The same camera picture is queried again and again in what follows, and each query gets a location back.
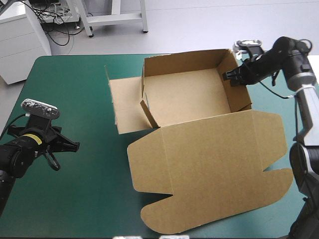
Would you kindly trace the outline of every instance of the cardboard flap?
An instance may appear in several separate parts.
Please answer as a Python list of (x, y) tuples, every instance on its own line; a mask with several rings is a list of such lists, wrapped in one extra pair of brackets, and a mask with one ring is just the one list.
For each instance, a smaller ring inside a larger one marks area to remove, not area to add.
[(216, 68), (227, 52), (227, 49), (190, 51), (145, 58), (144, 76)]
[(245, 86), (231, 87), (230, 81), (224, 81), (222, 75), (238, 67), (236, 58), (229, 51), (224, 57), (223, 61), (217, 67), (220, 79), (222, 80), (225, 93), (229, 102), (230, 110), (232, 112), (237, 112), (246, 106), (251, 105), (251, 100)]
[(130, 144), (128, 156), (136, 191), (173, 194), (160, 129)]
[(152, 128), (140, 106), (141, 77), (109, 80), (119, 134)]
[(285, 132), (280, 115), (266, 114), (259, 111), (253, 112), (256, 142), (262, 161), (262, 167), (263, 170), (265, 170), (276, 162), (278, 158), (281, 158), (286, 154), (287, 144)]
[(134, 187), (173, 196), (145, 206), (143, 221), (175, 234), (276, 202), (292, 183), (291, 169), (263, 170), (285, 145), (280, 117), (252, 110), (152, 132), (129, 146)]

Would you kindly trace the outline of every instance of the white cabinet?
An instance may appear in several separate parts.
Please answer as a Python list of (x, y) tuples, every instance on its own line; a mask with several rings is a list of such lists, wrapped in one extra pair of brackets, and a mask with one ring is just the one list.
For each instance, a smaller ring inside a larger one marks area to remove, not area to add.
[(24, 4), (14, 3), (0, 16), (0, 78), (7, 84), (23, 81), (34, 61), (48, 55), (50, 45), (37, 17)]

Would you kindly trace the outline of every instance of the white table leg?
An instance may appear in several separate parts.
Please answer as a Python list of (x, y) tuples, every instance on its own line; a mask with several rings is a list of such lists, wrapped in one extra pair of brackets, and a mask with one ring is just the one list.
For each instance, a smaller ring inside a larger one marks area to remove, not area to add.
[(149, 31), (148, 28), (148, 20), (146, 18), (146, 8), (145, 8), (145, 0), (140, 0), (141, 2), (141, 14), (142, 14), (142, 23), (143, 23), (143, 32), (147, 33)]
[(76, 0), (76, 4), (78, 6), (79, 14), (81, 16), (85, 31), (88, 34), (88, 36), (92, 37), (93, 36), (93, 32), (92, 32), (92, 28), (90, 27), (90, 25), (89, 25), (89, 23), (87, 21), (88, 12), (86, 10), (86, 6), (85, 6), (83, 0)]

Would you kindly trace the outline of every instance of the box lid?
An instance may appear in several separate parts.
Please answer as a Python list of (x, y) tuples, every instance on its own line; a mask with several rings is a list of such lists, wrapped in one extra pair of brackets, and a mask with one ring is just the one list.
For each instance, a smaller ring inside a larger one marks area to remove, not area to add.
[(134, 188), (172, 194), (141, 217), (152, 230), (175, 234), (272, 204), (293, 175), (265, 170), (286, 151), (276, 114), (248, 110), (161, 127), (128, 147)]

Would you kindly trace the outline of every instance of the metal frame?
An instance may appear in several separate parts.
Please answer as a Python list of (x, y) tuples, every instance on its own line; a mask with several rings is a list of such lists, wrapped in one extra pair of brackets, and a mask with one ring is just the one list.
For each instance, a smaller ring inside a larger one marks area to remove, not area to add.
[(142, 22), (143, 32), (147, 33), (148, 23), (146, 17), (145, 0), (141, 2), (141, 12), (121, 14), (121, 0), (112, 0), (112, 14), (103, 16), (89, 16), (83, 0), (75, 0), (80, 16), (88, 36), (93, 37), (93, 26), (117, 25), (134, 22)]

